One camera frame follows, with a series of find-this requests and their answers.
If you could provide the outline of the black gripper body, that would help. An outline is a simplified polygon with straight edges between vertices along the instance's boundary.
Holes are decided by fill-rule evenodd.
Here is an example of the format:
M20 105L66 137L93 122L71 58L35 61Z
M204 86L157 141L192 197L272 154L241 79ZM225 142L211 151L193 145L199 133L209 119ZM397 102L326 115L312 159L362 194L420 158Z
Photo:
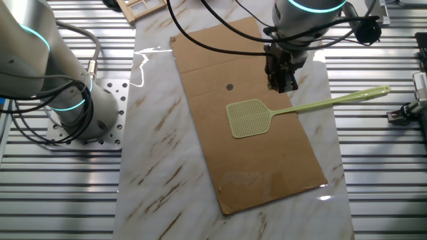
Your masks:
M264 45L264 51L268 54L265 66L265 72L268 75L275 70L286 70L294 74L306 62L306 51L288 51L276 43Z

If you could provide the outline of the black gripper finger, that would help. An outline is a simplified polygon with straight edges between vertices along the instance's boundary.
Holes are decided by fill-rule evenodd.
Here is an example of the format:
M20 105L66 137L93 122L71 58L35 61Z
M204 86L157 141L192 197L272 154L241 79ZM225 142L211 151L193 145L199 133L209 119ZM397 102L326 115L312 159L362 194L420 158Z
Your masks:
M280 73L279 80L279 93L298 90L298 84L292 72L284 71Z
M268 75L268 88L269 90L279 91L280 86L278 84L278 78L276 74L270 73Z

